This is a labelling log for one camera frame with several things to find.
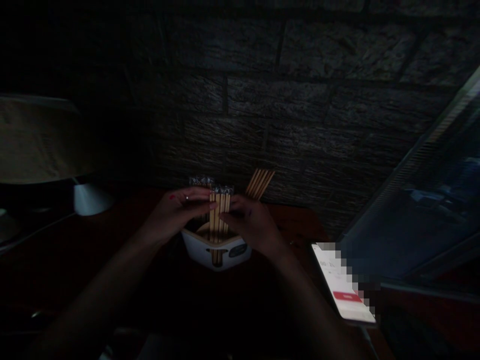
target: lamp base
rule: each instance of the lamp base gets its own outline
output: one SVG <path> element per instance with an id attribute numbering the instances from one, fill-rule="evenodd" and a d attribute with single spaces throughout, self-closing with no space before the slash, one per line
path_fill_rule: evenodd
<path id="1" fill-rule="evenodd" d="M 110 209 L 115 199 L 96 186 L 86 183 L 75 185 L 73 206 L 80 216 L 91 216 Z"/>

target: lamp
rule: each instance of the lamp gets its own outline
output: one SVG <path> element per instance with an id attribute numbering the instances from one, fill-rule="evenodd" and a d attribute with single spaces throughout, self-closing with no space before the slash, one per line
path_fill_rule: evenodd
<path id="1" fill-rule="evenodd" d="M 113 197 L 76 179 L 102 166 L 106 153 L 71 101 L 0 95 L 0 144 L 0 183 L 39 184 L 72 178 L 78 215 L 98 214 L 113 205 Z"/>

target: wooden table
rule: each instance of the wooden table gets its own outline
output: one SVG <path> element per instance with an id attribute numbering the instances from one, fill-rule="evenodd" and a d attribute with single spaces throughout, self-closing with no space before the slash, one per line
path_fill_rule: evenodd
<path id="1" fill-rule="evenodd" d="M 2 309 L 56 316 L 135 232 L 163 193 L 135 190 L 104 213 L 69 217 L 0 256 Z M 320 274 L 307 246 L 329 239 L 317 216 L 306 208 L 268 208 L 318 284 Z M 177 237 L 154 259 L 120 325 L 282 355 L 302 346 L 289 314 L 274 270 L 262 255 L 254 251 L 249 261 L 216 273 L 190 260 Z M 356 328 L 351 330 L 358 336 Z M 371 334 L 375 347 L 384 348 L 381 333 Z M 387 353 L 382 359 L 393 358 L 388 351 L 377 352 Z"/>

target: smartphone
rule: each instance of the smartphone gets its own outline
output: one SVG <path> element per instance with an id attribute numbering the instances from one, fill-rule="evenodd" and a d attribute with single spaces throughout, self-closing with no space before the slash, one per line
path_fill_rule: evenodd
<path id="1" fill-rule="evenodd" d="M 312 243 L 311 248 L 338 314 L 353 325 L 375 326 L 375 316 L 355 292 L 351 276 L 342 268 L 342 260 L 335 257 L 335 250 L 326 250 L 323 243 Z"/>

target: stone wall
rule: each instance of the stone wall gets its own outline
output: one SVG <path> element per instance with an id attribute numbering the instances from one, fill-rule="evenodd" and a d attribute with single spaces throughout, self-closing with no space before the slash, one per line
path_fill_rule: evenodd
<path id="1" fill-rule="evenodd" d="M 478 1 L 11 4 L 4 91 L 74 100 L 104 176 L 206 173 L 315 209 L 337 238 L 480 63 Z"/>

